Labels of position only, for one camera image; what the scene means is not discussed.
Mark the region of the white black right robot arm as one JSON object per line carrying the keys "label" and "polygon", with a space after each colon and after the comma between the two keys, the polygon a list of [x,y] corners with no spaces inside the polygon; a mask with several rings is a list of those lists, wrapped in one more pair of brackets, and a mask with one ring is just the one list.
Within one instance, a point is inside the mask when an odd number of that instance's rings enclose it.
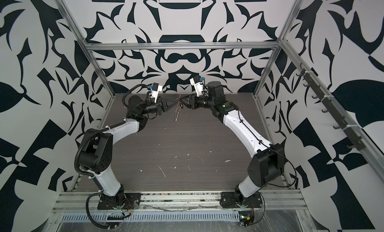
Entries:
{"label": "white black right robot arm", "polygon": [[251,197],[280,177],[287,162],[282,146],[273,145],[251,126],[240,108],[226,99],[220,82],[205,84],[203,78],[196,77],[190,83],[195,93],[181,98],[183,105],[192,110],[211,110],[213,116],[237,136],[250,154],[252,160],[247,168],[248,175],[236,186],[239,200]]}

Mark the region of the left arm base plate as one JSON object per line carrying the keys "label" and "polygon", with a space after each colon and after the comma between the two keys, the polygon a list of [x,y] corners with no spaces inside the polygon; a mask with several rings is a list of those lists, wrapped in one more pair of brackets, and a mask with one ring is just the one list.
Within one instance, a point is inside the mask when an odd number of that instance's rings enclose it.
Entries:
{"label": "left arm base plate", "polygon": [[123,210],[131,210],[141,203],[141,193],[117,193],[116,196],[110,197],[102,194],[99,200],[98,210],[112,210],[120,207]]}

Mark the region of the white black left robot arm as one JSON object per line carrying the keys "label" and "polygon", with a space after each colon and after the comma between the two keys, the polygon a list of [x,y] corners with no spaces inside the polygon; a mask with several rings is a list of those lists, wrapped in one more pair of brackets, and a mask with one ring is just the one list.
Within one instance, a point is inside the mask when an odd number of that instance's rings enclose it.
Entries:
{"label": "white black left robot arm", "polygon": [[118,141],[144,129],[147,115],[161,115],[178,104],[178,99],[150,98],[142,100],[132,96],[124,105],[126,117],[119,123],[103,129],[89,129],[75,155],[74,167],[80,175],[89,176],[99,190],[108,197],[122,193],[123,186],[113,173],[111,162],[113,146]]}

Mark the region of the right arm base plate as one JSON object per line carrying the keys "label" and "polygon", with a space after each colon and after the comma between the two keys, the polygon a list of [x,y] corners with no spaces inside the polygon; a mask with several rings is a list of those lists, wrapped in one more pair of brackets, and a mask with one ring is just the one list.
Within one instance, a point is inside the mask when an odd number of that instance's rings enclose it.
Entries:
{"label": "right arm base plate", "polygon": [[238,192],[221,192],[220,205],[225,209],[232,208],[260,208],[263,200],[260,193],[255,193],[248,198]]}

